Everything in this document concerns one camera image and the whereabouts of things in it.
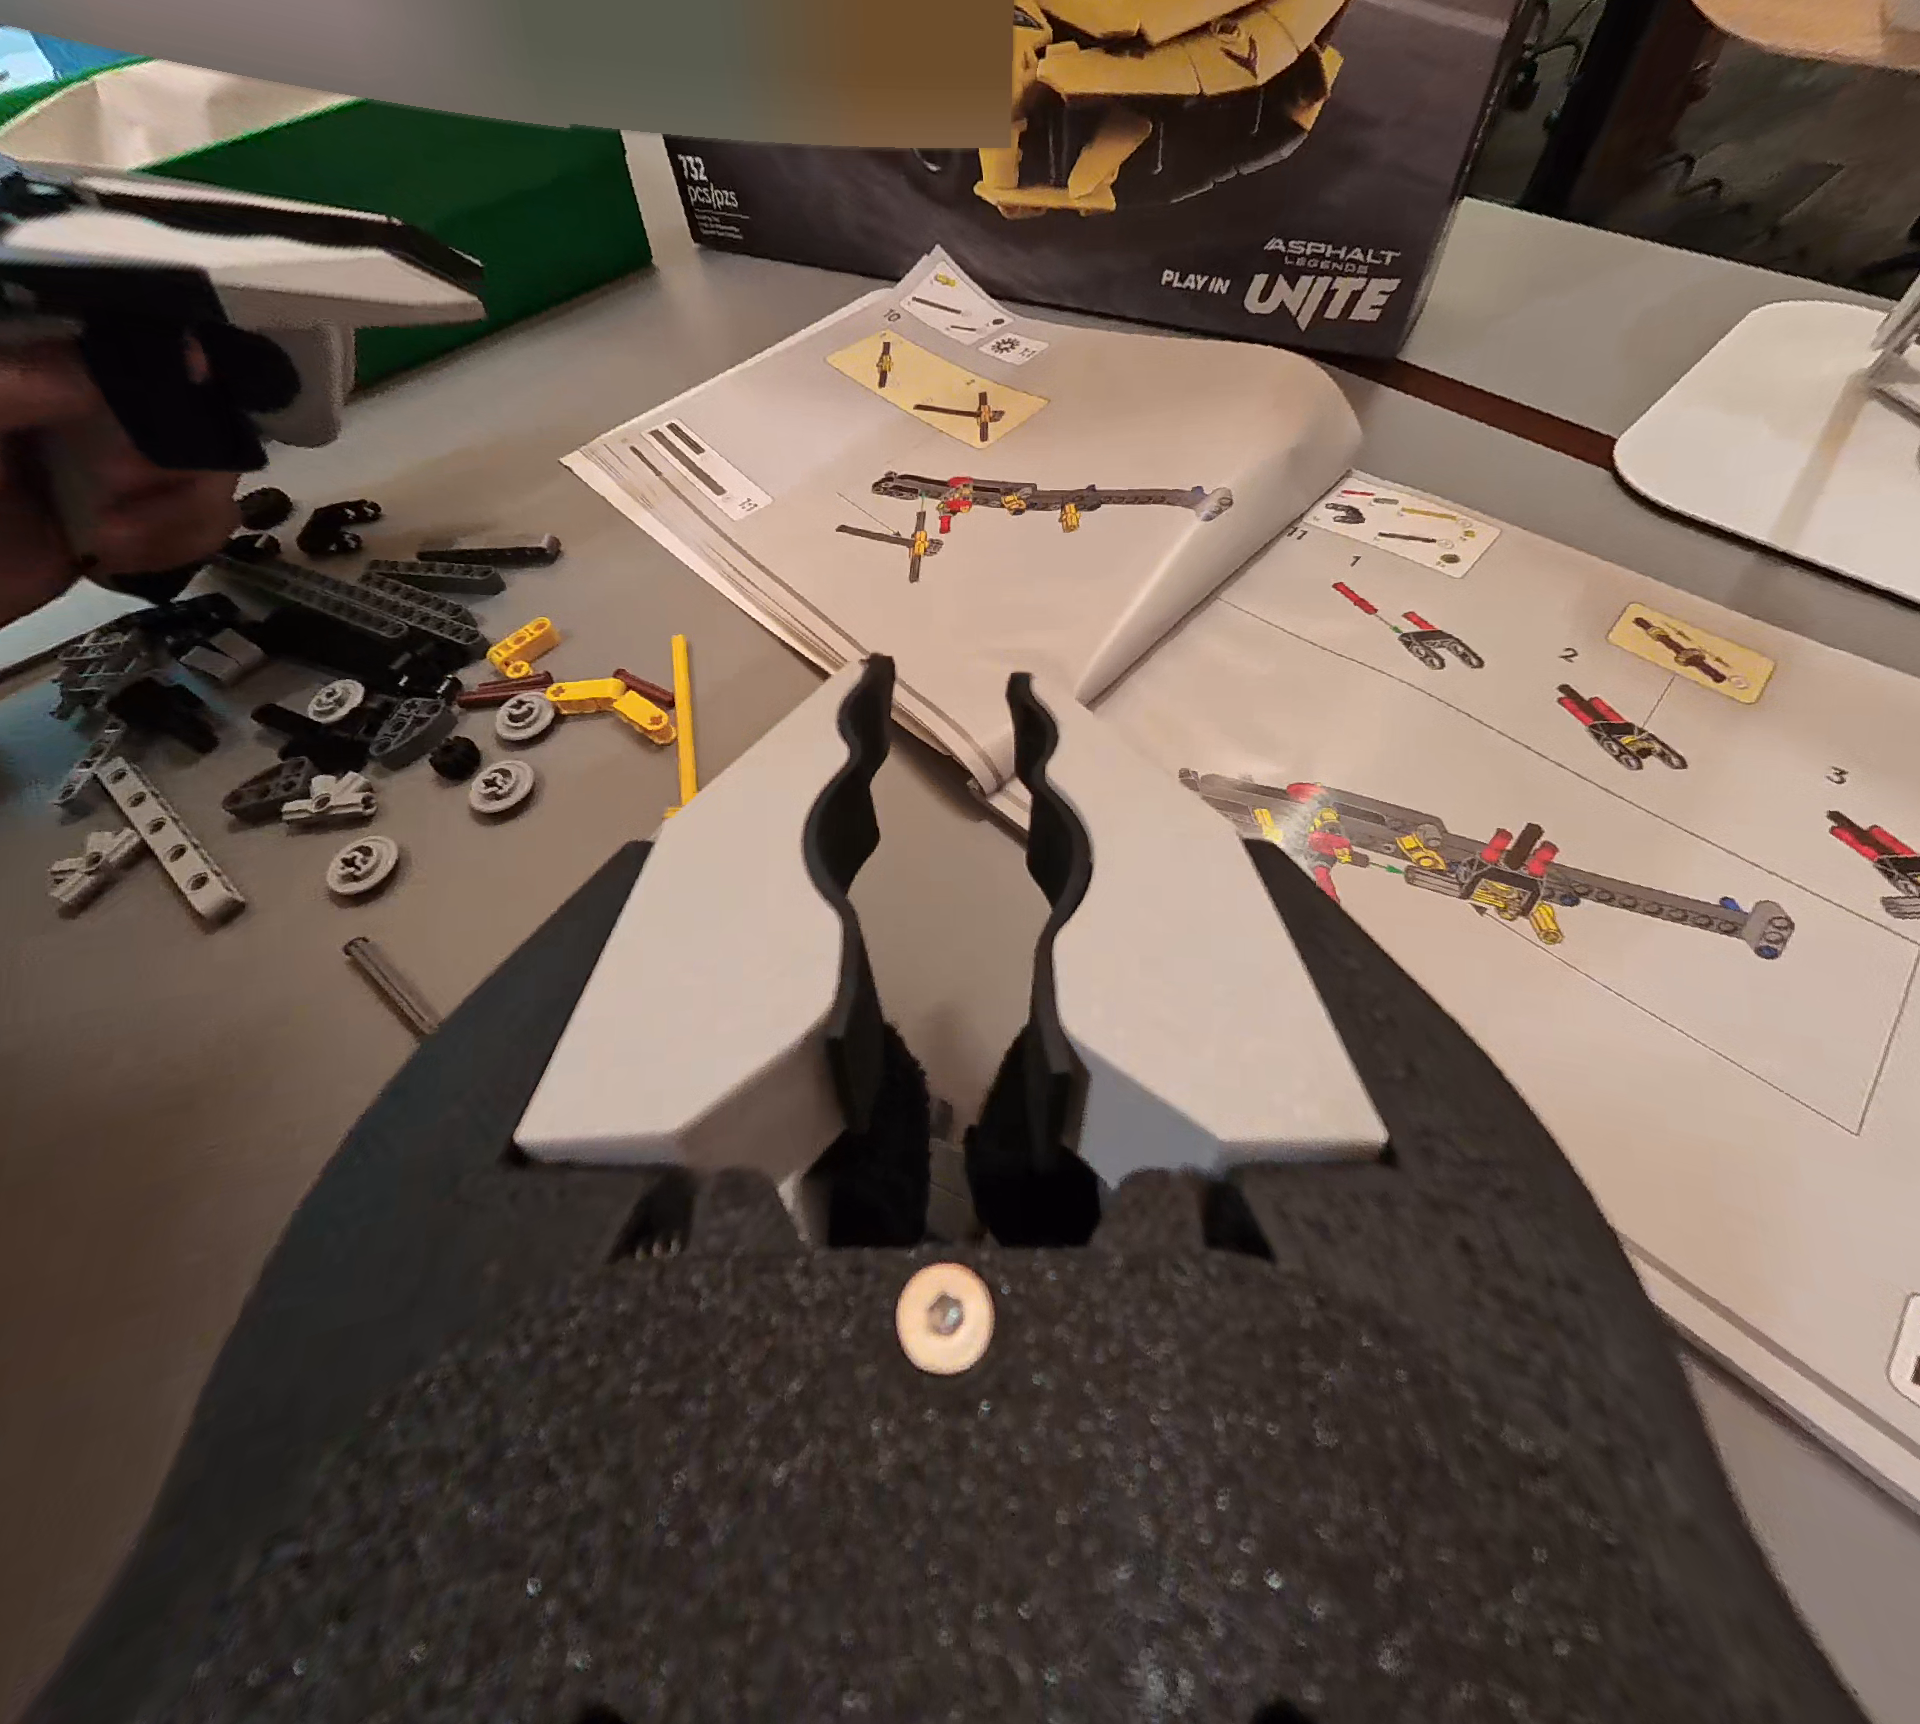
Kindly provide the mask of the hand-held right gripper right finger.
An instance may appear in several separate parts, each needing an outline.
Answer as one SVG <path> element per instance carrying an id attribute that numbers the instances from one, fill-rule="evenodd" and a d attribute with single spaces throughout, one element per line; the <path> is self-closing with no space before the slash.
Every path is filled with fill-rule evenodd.
<path id="1" fill-rule="evenodd" d="M 1244 839 L 1072 690 L 1007 680 L 1023 865 L 1047 895 L 1026 1016 L 969 1130 L 1001 1247 L 1081 1247 L 1135 1175 L 1387 1158 L 1387 1127 Z"/>

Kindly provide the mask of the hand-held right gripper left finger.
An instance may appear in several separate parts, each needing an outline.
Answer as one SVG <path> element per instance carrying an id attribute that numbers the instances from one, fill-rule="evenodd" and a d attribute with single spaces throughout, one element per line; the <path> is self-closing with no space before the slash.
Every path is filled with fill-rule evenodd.
<path id="1" fill-rule="evenodd" d="M 659 829 L 515 1150 L 772 1184 L 822 1164 L 829 1242 L 925 1242 L 926 1084 L 852 899 L 895 692 L 887 654 L 852 661 Z"/>

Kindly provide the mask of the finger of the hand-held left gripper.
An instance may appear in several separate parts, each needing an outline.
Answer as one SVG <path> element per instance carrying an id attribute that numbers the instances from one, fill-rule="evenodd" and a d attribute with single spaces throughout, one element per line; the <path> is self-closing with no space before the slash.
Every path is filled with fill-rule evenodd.
<path id="1" fill-rule="evenodd" d="M 464 295 L 477 295 L 485 265 L 458 248 L 448 248 L 421 226 L 355 212 L 308 200 L 242 194 L 207 180 L 162 180 L 134 173 L 91 173 L 56 166 L 0 161 L 3 226 L 64 217 L 64 212 L 120 212 L 158 222 L 184 235 L 253 235 L 292 240 L 308 248 L 378 248 Z"/>
<path id="2" fill-rule="evenodd" d="M 158 222 L 25 222 L 3 229 L 3 265 L 25 283 L 199 279 L 242 325 L 457 325 L 482 320 L 482 298 L 387 248 L 322 248 L 286 235 L 206 235 Z"/>

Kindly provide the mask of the long dark grey toy axle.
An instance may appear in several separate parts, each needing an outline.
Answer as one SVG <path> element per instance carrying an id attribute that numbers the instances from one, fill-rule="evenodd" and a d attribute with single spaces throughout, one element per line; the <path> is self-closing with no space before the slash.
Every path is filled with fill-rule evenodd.
<path id="1" fill-rule="evenodd" d="M 416 1039 L 431 1039 L 444 1025 L 444 1012 L 426 999 L 426 993 L 394 965 L 394 957 L 381 944 L 355 937 L 341 944 L 341 957 Z"/>

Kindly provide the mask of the pile of toy brick pieces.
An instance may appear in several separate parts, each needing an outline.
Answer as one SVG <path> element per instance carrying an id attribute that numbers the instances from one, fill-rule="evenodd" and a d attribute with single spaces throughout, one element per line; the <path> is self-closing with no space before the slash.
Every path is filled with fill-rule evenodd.
<path id="1" fill-rule="evenodd" d="M 295 544 L 276 528 L 295 498 L 255 483 L 239 495 L 239 534 L 214 558 L 216 587 L 186 578 L 127 582 L 127 612 L 54 659 L 54 713 L 89 730 L 60 774 L 54 810 L 96 813 L 81 846 L 48 865 L 60 912 L 101 899 L 134 863 L 158 863 L 206 928 L 247 911 L 242 887 L 186 829 L 148 772 L 153 746 L 194 758 L 220 749 L 220 717 L 206 683 L 234 690 L 265 665 L 315 676 L 302 706 L 255 702 L 253 728 L 273 758 L 220 795 L 232 829 L 340 831 L 324 865 L 331 899 L 355 905 L 389 887 L 404 846 L 373 831 L 381 790 L 407 765 L 470 793 L 482 822 L 515 818 L 541 790 L 525 749 L 568 717 L 616 717 L 631 738 L 677 753 L 674 680 L 612 665 L 563 680 L 550 659 L 563 633 L 532 614 L 490 633 L 477 602 L 506 587 L 506 572 L 550 566 L 557 534 L 426 542 L 407 558 L 363 558 L 373 498 L 322 501 Z"/>

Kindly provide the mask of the white instruction booklet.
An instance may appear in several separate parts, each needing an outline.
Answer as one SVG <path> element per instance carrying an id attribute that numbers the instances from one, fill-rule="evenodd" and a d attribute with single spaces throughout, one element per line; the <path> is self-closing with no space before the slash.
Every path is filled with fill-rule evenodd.
<path id="1" fill-rule="evenodd" d="M 1653 1301 L 1914 1502 L 1914 680 L 1360 467 L 1294 351 L 926 251 L 563 457 L 1012 822 L 1072 683 L 1508 1070 Z"/>

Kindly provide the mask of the black toy car set box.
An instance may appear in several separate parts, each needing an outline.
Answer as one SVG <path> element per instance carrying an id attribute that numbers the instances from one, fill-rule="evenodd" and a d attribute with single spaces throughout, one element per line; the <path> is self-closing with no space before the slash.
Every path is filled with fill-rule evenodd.
<path id="1" fill-rule="evenodd" d="M 996 148 L 667 140 L 698 248 L 1398 354 L 1533 0 L 1012 0 Z"/>

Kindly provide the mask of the person's left hand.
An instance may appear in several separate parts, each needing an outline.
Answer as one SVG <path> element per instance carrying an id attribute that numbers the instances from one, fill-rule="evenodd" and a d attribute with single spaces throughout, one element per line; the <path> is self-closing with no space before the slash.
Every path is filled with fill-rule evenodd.
<path id="1" fill-rule="evenodd" d="M 79 582 L 158 578 L 220 548 L 239 474 L 162 467 L 110 410 L 64 336 L 0 362 L 0 619 Z"/>

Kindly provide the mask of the white paper sheet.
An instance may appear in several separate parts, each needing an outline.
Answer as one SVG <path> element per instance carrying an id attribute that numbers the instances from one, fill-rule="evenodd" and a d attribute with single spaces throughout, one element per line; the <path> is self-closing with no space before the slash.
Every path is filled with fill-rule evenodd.
<path id="1" fill-rule="evenodd" d="M 32 95 L 3 122 L 0 151 L 17 166 L 158 167 L 341 104 L 351 95 L 134 59 Z"/>

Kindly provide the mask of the green plastic bin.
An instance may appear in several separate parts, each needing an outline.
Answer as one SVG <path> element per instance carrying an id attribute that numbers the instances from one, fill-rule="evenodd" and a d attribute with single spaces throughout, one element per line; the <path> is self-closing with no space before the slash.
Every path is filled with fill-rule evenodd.
<path id="1" fill-rule="evenodd" d="M 0 95 L 0 122 L 14 122 L 43 90 Z M 387 212 L 477 255 L 485 265 L 485 325 L 362 332 L 362 389 L 557 313 L 657 259 L 616 128 L 351 101 L 139 173 Z"/>

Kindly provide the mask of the white stand base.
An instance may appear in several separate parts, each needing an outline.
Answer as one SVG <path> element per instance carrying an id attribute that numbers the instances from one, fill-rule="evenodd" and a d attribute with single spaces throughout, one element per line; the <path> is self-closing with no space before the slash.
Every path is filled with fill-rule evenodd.
<path id="1" fill-rule="evenodd" d="M 1766 301 L 1617 437 L 1623 483 L 1914 607 L 1920 292 Z"/>

